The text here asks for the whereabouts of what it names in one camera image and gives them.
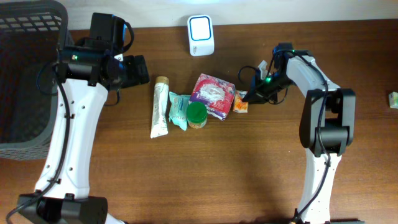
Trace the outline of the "orange small tissue box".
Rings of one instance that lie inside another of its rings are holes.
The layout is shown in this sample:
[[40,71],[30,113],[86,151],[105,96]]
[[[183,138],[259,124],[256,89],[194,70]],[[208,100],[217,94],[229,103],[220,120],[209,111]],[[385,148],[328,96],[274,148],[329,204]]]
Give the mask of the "orange small tissue box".
[[243,98],[246,96],[247,91],[236,90],[233,103],[233,111],[236,113],[247,113],[248,102],[244,102]]

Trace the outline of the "pink purple tissue pack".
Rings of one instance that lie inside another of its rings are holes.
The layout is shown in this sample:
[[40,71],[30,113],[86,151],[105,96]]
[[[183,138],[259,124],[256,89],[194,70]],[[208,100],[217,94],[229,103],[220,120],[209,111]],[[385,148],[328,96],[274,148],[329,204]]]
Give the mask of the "pink purple tissue pack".
[[225,120],[233,104],[236,87],[233,83],[202,73],[194,86],[189,103],[200,102],[207,113]]

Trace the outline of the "white tube with tan cap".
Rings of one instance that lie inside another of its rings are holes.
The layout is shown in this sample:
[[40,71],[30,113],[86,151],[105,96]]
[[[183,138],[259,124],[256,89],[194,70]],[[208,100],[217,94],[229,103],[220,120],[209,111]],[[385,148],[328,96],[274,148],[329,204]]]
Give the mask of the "white tube with tan cap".
[[159,76],[155,79],[154,103],[152,112],[151,138],[168,134],[166,110],[169,97],[169,79]]

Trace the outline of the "teal wet wipes pack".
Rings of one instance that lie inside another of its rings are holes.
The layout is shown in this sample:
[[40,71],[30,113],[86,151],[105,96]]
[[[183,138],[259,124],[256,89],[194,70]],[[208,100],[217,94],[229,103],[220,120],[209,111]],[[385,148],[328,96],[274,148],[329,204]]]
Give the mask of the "teal wet wipes pack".
[[187,106],[190,95],[178,95],[169,92],[169,99],[171,102],[169,111],[169,121],[174,125],[179,126],[183,131],[187,130]]

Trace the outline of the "green lid jar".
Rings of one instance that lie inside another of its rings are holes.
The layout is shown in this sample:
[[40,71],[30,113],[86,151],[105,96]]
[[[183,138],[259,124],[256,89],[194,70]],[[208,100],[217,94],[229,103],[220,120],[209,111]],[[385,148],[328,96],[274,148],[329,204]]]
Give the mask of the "green lid jar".
[[191,128],[203,128],[207,122],[207,109],[203,103],[193,102],[187,107],[187,121]]

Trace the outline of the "green small tissue box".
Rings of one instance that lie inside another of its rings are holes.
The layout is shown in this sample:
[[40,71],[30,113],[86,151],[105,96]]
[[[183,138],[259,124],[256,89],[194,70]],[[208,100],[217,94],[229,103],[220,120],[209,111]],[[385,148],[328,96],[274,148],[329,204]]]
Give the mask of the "green small tissue box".
[[388,95],[388,100],[390,108],[398,109],[398,92],[391,92]]

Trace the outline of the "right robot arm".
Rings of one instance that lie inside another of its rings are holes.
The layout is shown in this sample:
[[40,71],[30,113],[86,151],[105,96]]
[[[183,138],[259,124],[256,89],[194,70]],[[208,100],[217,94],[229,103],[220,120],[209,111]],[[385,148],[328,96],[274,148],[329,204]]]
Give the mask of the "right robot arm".
[[329,223],[336,168],[354,138],[356,95],[333,83],[309,50],[296,50],[291,43],[279,43],[273,49],[269,67],[275,72],[265,77],[257,72],[245,102],[278,105],[278,93],[292,85],[305,97],[299,126],[306,153],[305,181],[289,222]]

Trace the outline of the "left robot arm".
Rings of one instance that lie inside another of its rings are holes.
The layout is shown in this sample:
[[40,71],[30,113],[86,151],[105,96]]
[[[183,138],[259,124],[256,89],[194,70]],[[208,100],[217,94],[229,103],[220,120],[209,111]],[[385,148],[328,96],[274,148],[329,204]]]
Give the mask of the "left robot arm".
[[149,82],[143,56],[127,55],[131,25],[112,14],[94,13],[90,34],[58,51],[52,65],[57,114],[45,166],[31,194],[13,213],[32,223],[117,223],[104,197],[90,195],[90,158],[100,113],[112,90]]

